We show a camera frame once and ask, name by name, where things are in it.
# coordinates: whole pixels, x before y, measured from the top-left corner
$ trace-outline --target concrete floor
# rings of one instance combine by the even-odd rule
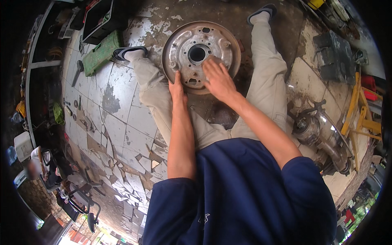
[[[312,42],[313,36],[318,35],[319,31],[304,19],[299,9],[287,1],[272,2],[278,8],[278,15],[271,21],[272,35],[276,48],[288,67],[286,74],[288,101],[293,101],[294,111],[300,112],[310,107],[308,100],[321,101],[325,98],[327,113],[338,127],[341,127],[351,100],[352,87],[322,81],[319,78],[318,62],[313,60],[315,48]],[[232,3],[218,0],[144,1],[142,10],[129,20],[129,27],[123,32],[124,44],[146,46],[149,50],[148,57],[161,67],[163,46],[175,29],[196,20],[216,22],[230,30],[237,39],[241,40],[245,48],[235,83],[238,90],[246,94],[252,75],[252,64],[249,62],[252,57],[250,49],[252,29],[247,25],[246,17],[266,3],[267,1],[233,1]],[[144,197],[140,195],[146,195],[152,189],[154,182],[167,178],[165,160],[168,147],[157,130],[149,109],[139,101],[139,86],[129,62],[113,60],[92,77],[79,76],[75,88],[71,87],[76,71],[75,62],[83,57],[78,51],[81,32],[74,33],[65,51],[62,73],[63,95],[65,100],[71,102],[70,109],[76,113],[78,120],[75,122],[66,114],[64,130],[70,138],[73,158],[81,167],[90,167],[90,174],[95,181],[102,179],[106,183],[103,186],[106,197],[93,192],[93,199],[102,206],[101,225],[135,242],[143,233],[143,217],[147,213],[146,205],[148,206],[148,199],[142,201]],[[87,52],[92,48],[94,45],[85,46]],[[80,111],[73,107],[73,101],[78,100],[79,96],[82,101]],[[214,119],[212,110],[215,103],[216,99],[212,95],[189,94],[189,107],[209,122]],[[94,132],[85,130],[84,125],[79,121],[83,116],[87,116],[92,121]],[[336,132],[331,130],[331,124],[322,118],[320,122],[323,136],[336,142]],[[288,118],[289,136],[291,136],[292,123]],[[304,156],[321,162],[326,160],[326,154],[301,145],[292,136],[291,138]],[[362,159],[368,139],[360,137],[359,141],[361,152],[359,157]],[[151,160],[160,163],[158,167],[155,167],[155,163]],[[123,192],[121,188],[116,188],[119,181],[128,179],[125,173],[138,178],[145,192],[129,193],[126,192],[127,190]],[[336,173],[334,176],[324,178],[335,201],[342,195],[354,175],[345,177]],[[119,201],[115,198],[115,195],[131,198],[130,194],[137,195],[141,199],[139,205],[133,203],[135,207],[131,214],[132,220],[125,215],[124,209],[128,208],[126,200]]]

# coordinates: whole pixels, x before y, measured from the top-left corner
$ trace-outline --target beige pants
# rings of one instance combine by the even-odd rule
[[[252,55],[254,71],[246,99],[285,131],[287,102],[284,75],[287,67],[282,56],[276,51],[268,22],[257,22],[253,27]],[[169,145],[172,98],[168,81],[149,59],[137,58],[132,63],[136,79],[140,84],[140,102],[151,110],[163,138]],[[258,140],[241,117],[229,130],[225,130],[219,124],[207,123],[193,110],[191,110],[191,117],[196,150],[229,138]]]

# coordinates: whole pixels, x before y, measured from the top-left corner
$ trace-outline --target green toolbox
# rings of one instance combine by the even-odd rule
[[[83,67],[86,76],[92,76],[109,62],[113,57],[113,51],[123,47],[123,38],[119,30],[115,30],[105,37],[84,58]]]

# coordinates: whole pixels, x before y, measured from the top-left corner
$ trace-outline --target brake drum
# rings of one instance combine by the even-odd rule
[[[175,72],[179,70],[185,92],[209,94],[202,83],[207,78],[201,69],[209,55],[221,59],[232,78],[237,74],[241,51],[230,31],[208,21],[185,24],[173,32],[163,48],[163,71],[170,81],[174,81]]]

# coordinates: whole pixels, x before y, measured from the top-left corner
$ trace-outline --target slipper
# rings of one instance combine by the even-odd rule
[[[250,26],[253,26],[253,24],[250,22],[251,17],[254,16],[254,15],[258,15],[259,13],[261,13],[263,11],[266,11],[266,12],[268,12],[270,14],[270,18],[269,19],[272,19],[276,15],[276,13],[277,13],[275,4],[264,5],[262,8],[260,8],[259,10],[257,10],[256,12],[254,12],[253,14],[248,16],[248,18],[247,18],[248,24]]]
[[[135,50],[144,50],[145,55],[147,56],[148,50],[144,46],[136,46],[136,47],[124,47],[118,48],[113,51],[113,57],[119,61],[126,61],[124,54],[128,51],[135,51]]]

